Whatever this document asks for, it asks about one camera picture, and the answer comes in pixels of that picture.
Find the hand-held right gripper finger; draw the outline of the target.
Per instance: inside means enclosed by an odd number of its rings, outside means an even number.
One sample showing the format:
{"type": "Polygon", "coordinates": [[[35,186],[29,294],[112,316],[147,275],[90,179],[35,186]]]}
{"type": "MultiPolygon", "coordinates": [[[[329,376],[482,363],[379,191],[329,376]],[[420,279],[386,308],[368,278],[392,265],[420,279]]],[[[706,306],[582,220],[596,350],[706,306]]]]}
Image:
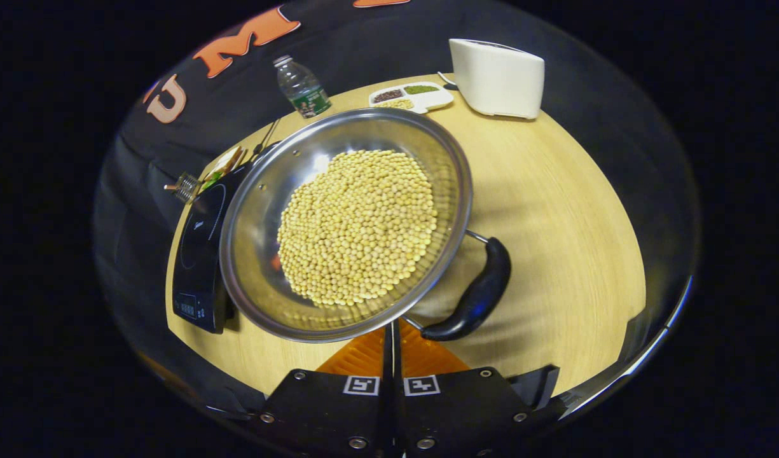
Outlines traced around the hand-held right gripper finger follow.
{"type": "Polygon", "coordinates": [[[560,369],[504,377],[463,368],[419,331],[394,324],[394,418],[406,457],[523,457],[560,417],[552,399],[560,369]]]}
{"type": "Polygon", "coordinates": [[[388,327],[356,337],[316,370],[288,372],[256,414],[256,435],[291,457],[383,457],[392,446],[388,327]]]}

